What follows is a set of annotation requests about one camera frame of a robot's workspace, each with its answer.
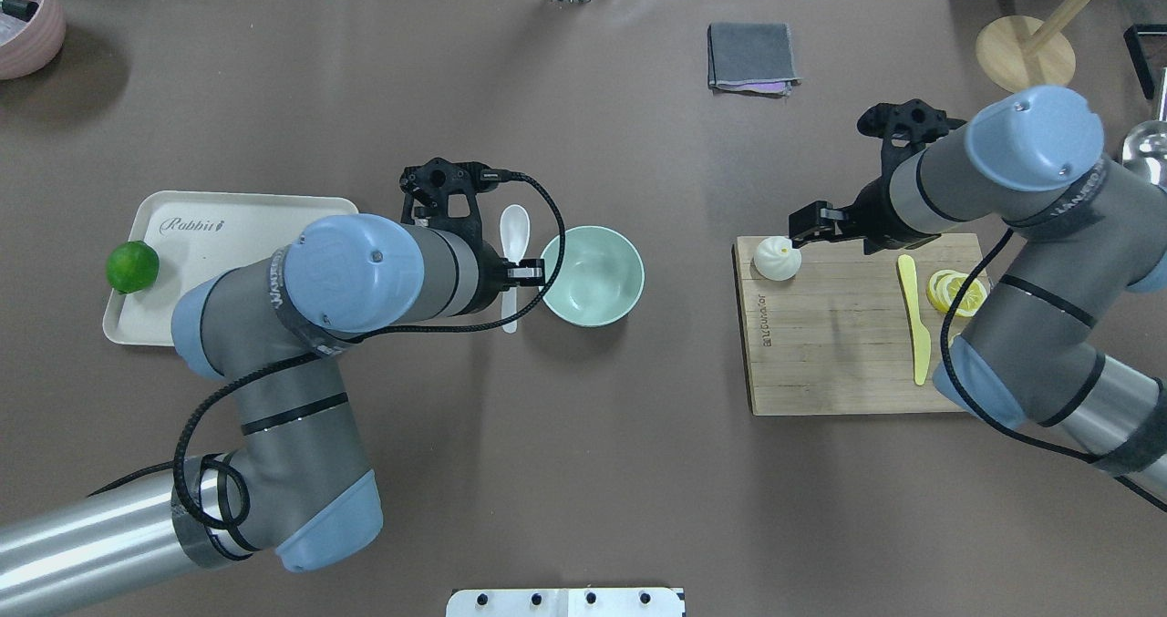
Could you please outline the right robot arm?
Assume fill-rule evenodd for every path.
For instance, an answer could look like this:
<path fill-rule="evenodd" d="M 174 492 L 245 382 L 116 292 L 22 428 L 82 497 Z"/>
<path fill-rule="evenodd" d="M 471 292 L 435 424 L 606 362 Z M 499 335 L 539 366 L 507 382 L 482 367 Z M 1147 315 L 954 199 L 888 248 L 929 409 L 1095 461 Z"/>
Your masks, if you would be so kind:
<path fill-rule="evenodd" d="M 1016 259 L 960 334 L 941 329 L 936 390 L 997 433 L 1078 460 L 1163 509 L 1163 379 L 1089 343 L 1123 293 L 1163 290 L 1163 187 L 1104 150 L 1076 91 L 1029 87 L 967 121 L 921 99 L 857 124 L 881 171 L 854 202 L 794 211 L 796 247 L 920 248 L 984 217 L 1020 238 Z"/>

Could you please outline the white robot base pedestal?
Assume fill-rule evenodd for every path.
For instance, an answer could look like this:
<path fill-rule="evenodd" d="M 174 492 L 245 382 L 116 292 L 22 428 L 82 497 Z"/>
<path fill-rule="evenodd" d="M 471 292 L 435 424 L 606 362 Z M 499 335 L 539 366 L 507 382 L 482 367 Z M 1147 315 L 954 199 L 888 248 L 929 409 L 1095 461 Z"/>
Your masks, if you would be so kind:
<path fill-rule="evenodd" d="M 447 602 L 446 616 L 687 616 L 682 589 L 582 587 L 464 589 Z"/>

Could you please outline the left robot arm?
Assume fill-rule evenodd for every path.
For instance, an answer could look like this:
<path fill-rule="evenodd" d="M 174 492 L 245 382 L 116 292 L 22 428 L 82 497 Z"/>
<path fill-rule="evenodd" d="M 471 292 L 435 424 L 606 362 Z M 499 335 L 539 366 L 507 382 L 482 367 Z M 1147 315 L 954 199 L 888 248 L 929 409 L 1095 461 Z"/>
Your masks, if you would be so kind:
<path fill-rule="evenodd" d="M 543 283 L 541 261 L 352 213 L 196 286 L 172 313 L 172 342 L 222 388 L 193 411 L 170 462 L 4 528 L 4 615 L 71 612 L 259 551 L 289 572 L 362 551 L 383 513 L 338 355 L 522 283 Z"/>

